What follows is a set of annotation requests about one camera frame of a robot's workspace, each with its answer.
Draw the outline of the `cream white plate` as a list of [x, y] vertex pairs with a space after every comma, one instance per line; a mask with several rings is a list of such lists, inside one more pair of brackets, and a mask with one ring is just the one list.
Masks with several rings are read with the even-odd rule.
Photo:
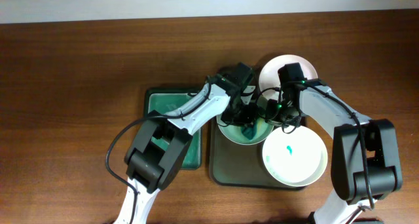
[[275, 180], [290, 187], [305, 187], [323, 175], [328, 154], [323, 140], [300, 126], [290, 134], [280, 128], [273, 130], [263, 143], [262, 159]]

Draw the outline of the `green yellow scrub sponge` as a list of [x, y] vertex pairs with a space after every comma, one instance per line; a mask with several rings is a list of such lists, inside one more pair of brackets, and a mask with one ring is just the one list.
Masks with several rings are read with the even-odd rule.
[[265, 121], [263, 119], [257, 119], [255, 122], [241, 127], [240, 131], [247, 140], [253, 140], [258, 134], [258, 129], [264, 126], [264, 124]]

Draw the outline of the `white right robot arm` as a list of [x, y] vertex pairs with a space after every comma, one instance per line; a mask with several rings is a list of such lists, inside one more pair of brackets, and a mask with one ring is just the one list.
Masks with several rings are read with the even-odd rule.
[[[394, 125], [372, 120], [344, 103], [319, 79], [285, 81], [277, 108], [313, 118], [333, 139], [333, 190], [309, 223], [352, 223], [403, 184]], [[307, 127], [273, 130], [263, 144], [263, 162], [272, 177], [292, 187], [317, 181], [326, 167], [325, 144]]]

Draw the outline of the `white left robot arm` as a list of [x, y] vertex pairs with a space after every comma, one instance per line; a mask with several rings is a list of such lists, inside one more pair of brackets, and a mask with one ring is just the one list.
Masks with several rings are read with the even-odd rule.
[[152, 111], [131, 122], [111, 142], [117, 141], [133, 126], [139, 130], [128, 148], [124, 163], [127, 178], [108, 172], [127, 187], [117, 223], [146, 223], [157, 194], [178, 174], [194, 134], [214, 117], [222, 126], [249, 126], [255, 123], [254, 103], [243, 102], [250, 95], [253, 74], [208, 77], [206, 83], [187, 103], [165, 114]]

